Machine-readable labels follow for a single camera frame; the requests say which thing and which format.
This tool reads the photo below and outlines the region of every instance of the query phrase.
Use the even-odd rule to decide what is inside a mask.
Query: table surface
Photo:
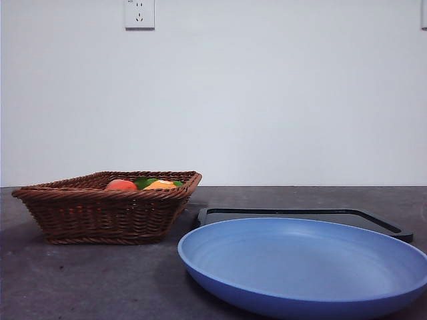
[[[178,241],[201,208],[364,209],[414,232],[427,252],[427,187],[198,187],[167,237],[153,245],[50,245],[13,188],[1,189],[1,318],[266,319],[204,291]],[[382,320],[425,320],[427,293]]]

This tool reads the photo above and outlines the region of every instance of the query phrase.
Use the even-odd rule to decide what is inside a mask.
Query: wicker basket
[[[181,181],[175,189],[104,190],[114,179]],[[183,211],[201,175],[195,171],[104,171],[14,190],[53,244],[160,242]]]

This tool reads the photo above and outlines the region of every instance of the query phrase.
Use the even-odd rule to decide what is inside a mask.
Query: blue plate
[[[222,221],[189,232],[178,253],[220,299],[280,319],[371,319],[427,287],[427,256],[377,232],[305,219]]]

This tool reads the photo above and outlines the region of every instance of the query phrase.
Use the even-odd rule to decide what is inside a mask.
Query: orange fruit
[[[116,179],[108,183],[105,190],[137,190],[136,184],[132,181]]]
[[[166,180],[157,180],[157,181],[154,181],[148,187],[145,187],[143,190],[149,190],[149,189],[173,189],[173,188],[176,188],[176,185],[174,185],[173,182],[166,181]]]

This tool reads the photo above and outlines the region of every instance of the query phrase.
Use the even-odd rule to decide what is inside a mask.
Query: electrical outlet
[[[154,30],[155,0],[124,0],[126,30]]]

